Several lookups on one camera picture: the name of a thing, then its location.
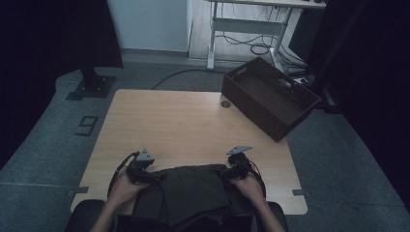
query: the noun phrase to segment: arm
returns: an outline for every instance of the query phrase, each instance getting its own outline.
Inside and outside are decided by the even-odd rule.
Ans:
[[[108,231],[120,206],[136,197],[141,190],[148,187],[147,184],[131,183],[125,171],[126,168],[123,168],[119,172],[111,193],[102,208],[102,212],[91,229],[92,232]]]
[[[257,182],[253,174],[249,173],[243,180],[232,179],[230,183],[238,188],[238,190],[249,199],[250,203],[256,209],[263,226],[269,232],[284,232],[283,227],[272,213],[271,208],[266,201],[262,187]]]

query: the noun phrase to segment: metal desk leg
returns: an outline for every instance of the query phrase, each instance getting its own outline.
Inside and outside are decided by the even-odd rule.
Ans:
[[[214,14],[212,15],[212,31],[211,31],[211,43],[209,44],[208,50],[208,70],[214,69],[214,60],[215,60],[215,20],[217,20],[217,8],[218,3],[214,3]]]
[[[281,42],[283,40],[284,33],[286,32],[286,28],[289,22],[290,15],[292,15],[292,10],[293,8],[289,8],[289,10],[287,11],[286,18],[283,21],[281,28],[280,28],[280,33],[278,34],[277,43],[275,44],[274,48],[270,49],[271,56],[272,56],[272,59],[274,60],[275,67],[282,72],[283,72],[283,67],[281,66],[280,57],[278,55],[278,52],[279,52]]]

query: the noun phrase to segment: desk frame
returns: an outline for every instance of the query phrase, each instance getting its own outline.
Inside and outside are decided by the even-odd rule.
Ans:
[[[289,22],[289,18],[292,14],[293,8],[325,8],[325,3],[310,3],[302,0],[259,0],[259,1],[244,1],[244,0],[209,0],[214,2],[214,10],[212,15],[212,31],[211,42],[208,47],[208,64],[207,69],[213,70],[215,65],[215,32],[237,32],[237,33],[250,33],[250,34],[262,34],[270,36],[278,36],[275,47],[270,48],[270,54],[274,61],[275,67],[283,72],[283,68],[280,63],[278,51],[283,40],[284,33]],[[286,13],[284,21],[256,21],[256,20],[244,20],[223,18],[217,16],[218,3],[239,3],[239,4],[252,4],[252,5],[264,5],[264,6],[279,6],[288,7],[289,10]]]

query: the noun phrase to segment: wooden table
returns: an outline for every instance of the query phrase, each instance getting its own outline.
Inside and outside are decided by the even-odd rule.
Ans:
[[[267,199],[288,215],[308,211],[286,139],[275,142],[234,105],[221,106],[221,93],[118,90],[108,110],[72,210],[82,200],[106,200],[112,174],[130,153],[146,148],[156,159],[148,171],[183,165],[227,163],[235,146],[251,145],[247,157],[256,163]],[[133,201],[122,214],[132,213]]]
[[[238,33],[250,33],[260,35],[278,36],[276,39],[275,47],[270,48],[270,54],[274,61],[275,67],[281,71],[283,68],[280,63],[278,51],[283,40],[284,33],[289,22],[290,15],[294,8],[303,9],[324,9],[326,4],[315,3],[313,0],[208,0],[214,2],[214,10],[212,14],[212,30],[211,30],[211,42],[208,47],[208,63],[207,69],[212,70],[214,68],[215,61],[215,32],[238,32]],[[283,21],[260,21],[260,20],[244,20],[238,18],[224,18],[217,16],[218,3],[236,3],[236,4],[250,4],[250,5],[262,5],[262,6],[276,6],[289,8],[286,12],[286,17]]]

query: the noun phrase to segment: cable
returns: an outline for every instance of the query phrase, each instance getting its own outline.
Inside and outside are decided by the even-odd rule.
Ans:
[[[187,73],[187,72],[205,72],[205,73],[221,73],[221,74],[225,74],[225,72],[209,71],[209,70],[185,70],[185,71],[180,71],[180,72],[176,72],[176,73],[173,73],[173,74],[171,74],[171,75],[166,76],[166,77],[163,78],[160,82],[158,82],[156,85],[154,85],[154,87],[152,87],[151,90],[155,90],[158,86],[160,86],[162,83],[164,83],[167,79],[171,78],[172,76],[175,76],[175,75],[181,74],[181,73]]]

